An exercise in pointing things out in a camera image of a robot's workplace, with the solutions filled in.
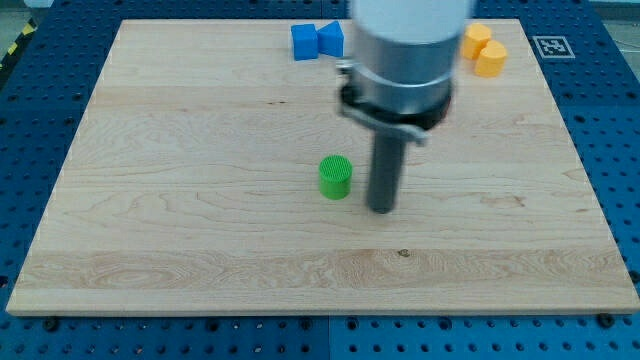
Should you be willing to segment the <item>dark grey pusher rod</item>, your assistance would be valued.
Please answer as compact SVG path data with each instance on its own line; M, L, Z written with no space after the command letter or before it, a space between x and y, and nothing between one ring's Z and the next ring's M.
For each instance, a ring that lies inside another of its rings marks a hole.
M366 202L376 213L386 214L395 207L406 142L376 133L373 140Z

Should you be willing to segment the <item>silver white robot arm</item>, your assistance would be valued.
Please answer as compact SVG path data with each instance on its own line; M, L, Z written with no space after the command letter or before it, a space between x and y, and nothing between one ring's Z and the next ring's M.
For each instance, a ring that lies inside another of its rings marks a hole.
M406 147L426 144L446 116L457 53L475 0L358 0L351 47L337 64L339 111L373 133L366 203L396 203Z

